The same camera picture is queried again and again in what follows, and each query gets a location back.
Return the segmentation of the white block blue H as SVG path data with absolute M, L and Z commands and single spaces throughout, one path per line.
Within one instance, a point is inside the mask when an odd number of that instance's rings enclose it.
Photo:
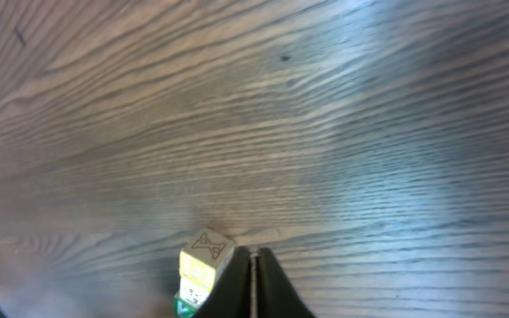
M 210 288 L 196 283 L 191 278 L 180 278 L 179 296 L 193 307 L 201 307 L 211 293 Z

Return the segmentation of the yellow plain wooden block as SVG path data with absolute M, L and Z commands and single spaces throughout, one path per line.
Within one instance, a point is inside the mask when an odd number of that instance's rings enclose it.
M 209 228 L 200 230 L 179 254 L 179 274 L 212 290 L 235 252 L 235 242 Z

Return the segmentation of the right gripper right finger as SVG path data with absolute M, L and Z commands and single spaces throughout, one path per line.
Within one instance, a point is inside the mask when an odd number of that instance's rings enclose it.
M 255 281 L 259 318 L 315 318 L 268 247 L 258 251 Z

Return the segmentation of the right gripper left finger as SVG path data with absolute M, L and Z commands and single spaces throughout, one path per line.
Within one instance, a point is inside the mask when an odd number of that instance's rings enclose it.
M 251 302 L 251 253 L 239 247 L 193 318 L 248 318 Z

